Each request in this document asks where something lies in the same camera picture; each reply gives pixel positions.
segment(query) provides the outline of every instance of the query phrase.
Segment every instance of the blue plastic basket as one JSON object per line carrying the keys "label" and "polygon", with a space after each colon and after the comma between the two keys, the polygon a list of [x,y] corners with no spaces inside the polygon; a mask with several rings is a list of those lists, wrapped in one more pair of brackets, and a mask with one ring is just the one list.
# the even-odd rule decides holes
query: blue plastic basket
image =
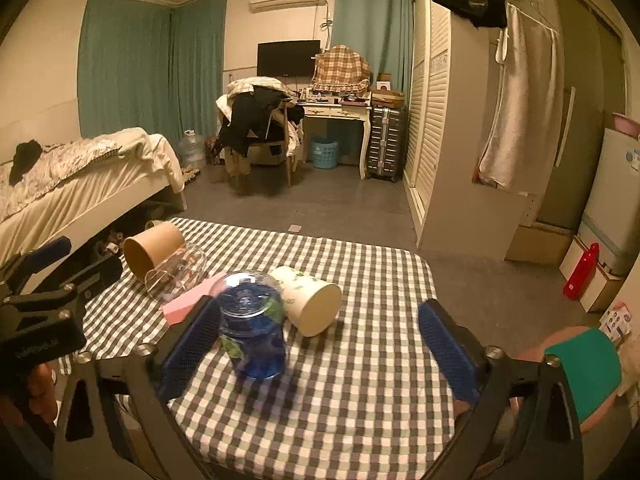
{"label": "blue plastic basket", "polygon": [[314,167],[330,170],[338,165],[338,141],[315,137],[311,143]]}

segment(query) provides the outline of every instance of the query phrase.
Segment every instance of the black television screen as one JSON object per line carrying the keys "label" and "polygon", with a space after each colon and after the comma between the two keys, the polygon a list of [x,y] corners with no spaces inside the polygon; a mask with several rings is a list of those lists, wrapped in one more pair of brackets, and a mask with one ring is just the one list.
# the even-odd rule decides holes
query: black television screen
{"label": "black television screen", "polygon": [[258,76],[312,77],[320,40],[274,41],[258,44]]}

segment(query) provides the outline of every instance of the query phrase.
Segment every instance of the green stool seat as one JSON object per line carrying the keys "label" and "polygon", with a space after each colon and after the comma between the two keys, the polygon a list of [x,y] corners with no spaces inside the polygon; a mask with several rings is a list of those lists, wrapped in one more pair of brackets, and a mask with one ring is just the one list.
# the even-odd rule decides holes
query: green stool seat
{"label": "green stool seat", "polygon": [[596,328],[546,348],[545,354],[557,355],[562,361],[580,422],[585,421],[622,380],[616,348]]}

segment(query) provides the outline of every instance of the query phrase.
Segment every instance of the curtain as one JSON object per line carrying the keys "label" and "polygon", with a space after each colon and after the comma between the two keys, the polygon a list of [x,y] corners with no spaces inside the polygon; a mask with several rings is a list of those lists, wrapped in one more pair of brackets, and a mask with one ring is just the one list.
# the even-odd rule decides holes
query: curtain
{"label": "curtain", "polygon": [[133,0],[88,0],[78,49],[82,136],[140,126],[177,146],[169,52],[167,7]]}
{"label": "curtain", "polygon": [[332,44],[344,44],[364,56],[373,81],[379,73],[390,73],[392,88],[409,95],[412,0],[335,0]]}
{"label": "curtain", "polygon": [[216,129],[225,13],[226,0],[197,0],[172,10],[170,87],[180,133],[209,137]]}

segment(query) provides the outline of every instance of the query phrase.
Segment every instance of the desk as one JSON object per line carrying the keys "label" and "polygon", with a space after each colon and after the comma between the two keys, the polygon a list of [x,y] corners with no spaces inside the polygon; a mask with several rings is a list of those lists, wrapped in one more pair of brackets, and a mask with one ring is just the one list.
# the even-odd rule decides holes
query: desk
{"label": "desk", "polygon": [[[435,295],[427,263],[389,247],[171,222],[204,250],[209,276],[286,265],[342,289],[338,319],[318,336],[302,337],[285,320],[279,377],[239,378],[213,346],[185,395],[169,403],[203,458],[264,480],[421,478],[454,431],[451,390],[417,323],[418,304]],[[157,342],[166,327],[126,264],[86,305],[86,348],[98,359]]]}
{"label": "desk", "polygon": [[360,149],[360,178],[364,180],[367,177],[365,162],[367,158],[367,146],[369,145],[369,135],[371,133],[371,122],[369,119],[371,107],[330,105],[325,103],[300,103],[300,105],[305,109],[305,117],[362,121],[364,125],[364,135],[362,136],[362,147]]}

